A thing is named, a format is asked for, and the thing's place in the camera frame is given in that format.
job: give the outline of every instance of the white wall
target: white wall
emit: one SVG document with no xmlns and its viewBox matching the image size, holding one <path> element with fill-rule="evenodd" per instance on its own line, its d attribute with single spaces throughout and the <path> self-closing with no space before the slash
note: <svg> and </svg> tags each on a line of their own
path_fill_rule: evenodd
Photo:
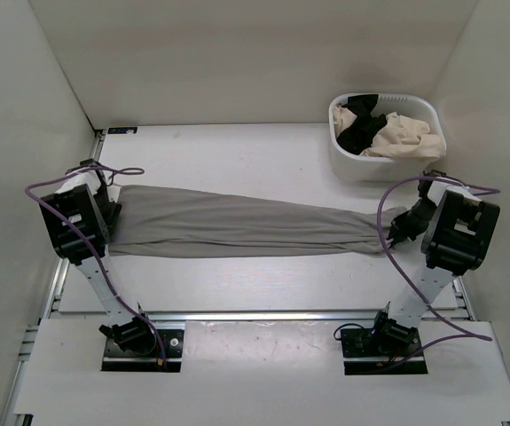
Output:
<svg viewBox="0 0 510 426">
<path fill-rule="evenodd" d="M 325 122 L 426 96 L 477 0 L 30 0 L 96 128 Z"/>
<path fill-rule="evenodd" d="M 466 282 L 480 319 L 493 321 L 510 374 L 510 1 L 479 2 L 430 98 L 446 132 L 446 169 L 503 190 L 489 255 Z"/>
<path fill-rule="evenodd" d="M 0 0 L 0 415 L 56 264 L 23 188 L 88 156 L 92 139 L 27 0 Z"/>
</svg>

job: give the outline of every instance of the gray cloth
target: gray cloth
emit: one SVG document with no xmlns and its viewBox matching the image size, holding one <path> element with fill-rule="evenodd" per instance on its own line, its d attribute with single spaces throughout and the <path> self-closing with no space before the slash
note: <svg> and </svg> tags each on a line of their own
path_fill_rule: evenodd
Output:
<svg viewBox="0 0 510 426">
<path fill-rule="evenodd" d="M 382 251 L 374 214 L 126 185 L 111 255 L 160 257 L 305 256 Z M 405 208 L 383 214 L 383 226 Z"/>
</svg>

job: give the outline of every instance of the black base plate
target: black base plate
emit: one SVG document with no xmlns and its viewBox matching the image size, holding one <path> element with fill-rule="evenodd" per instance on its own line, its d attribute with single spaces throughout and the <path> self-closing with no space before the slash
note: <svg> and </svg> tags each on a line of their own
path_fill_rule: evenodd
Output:
<svg viewBox="0 0 510 426">
<path fill-rule="evenodd" d="M 101 371 L 143 371 L 156 373 L 179 373 L 182 368 L 184 350 L 183 329 L 160 329 L 162 344 L 166 351 L 167 365 L 159 366 L 157 351 L 138 356 L 132 351 L 122 351 L 112 339 L 106 339 Z"/>
<path fill-rule="evenodd" d="M 395 362 L 407 357 L 422 346 L 416 336 L 413 343 L 402 351 Z M 371 329 L 344 328 L 341 331 L 341 348 L 345 375 L 425 375 L 428 373 L 424 355 L 409 359 L 403 365 L 386 369 L 388 360 L 396 353 L 397 348 L 380 348 L 373 339 Z"/>
</svg>

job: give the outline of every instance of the laundry basket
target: laundry basket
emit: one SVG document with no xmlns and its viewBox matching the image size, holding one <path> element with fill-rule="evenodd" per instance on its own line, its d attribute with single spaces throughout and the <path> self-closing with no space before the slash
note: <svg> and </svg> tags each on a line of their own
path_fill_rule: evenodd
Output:
<svg viewBox="0 0 510 426">
<path fill-rule="evenodd" d="M 347 182 L 356 181 L 381 181 L 395 182 L 412 176 L 419 175 L 433 160 L 402 159 L 385 157 L 365 157 L 350 154 L 339 146 L 333 129 L 333 107 L 338 104 L 346 104 L 350 96 L 364 93 L 348 93 L 333 100 L 329 106 L 329 131 L 331 143 L 329 144 L 329 159 L 333 172 L 338 178 Z M 430 134 L 443 138 L 442 128 L 438 121 L 438 115 L 433 106 L 426 100 L 410 95 L 379 94 L 379 102 L 374 108 L 372 115 L 390 114 L 397 112 L 400 115 L 422 120 L 430 126 Z"/>
</svg>

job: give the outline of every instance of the black cloth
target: black cloth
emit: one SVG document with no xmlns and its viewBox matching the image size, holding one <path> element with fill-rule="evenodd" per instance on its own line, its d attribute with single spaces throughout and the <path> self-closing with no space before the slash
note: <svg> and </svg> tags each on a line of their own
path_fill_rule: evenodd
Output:
<svg viewBox="0 0 510 426">
<path fill-rule="evenodd" d="M 342 106 L 357 116 L 353 124 L 337 137 L 337 143 L 348 153 L 360 155 L 371 147 L 377 132 L 387 125 L 385 114 L 371 116 L 378 100 L 379 95 L 351 96 L 347 98 L 347 104 Z"/>
</svg>

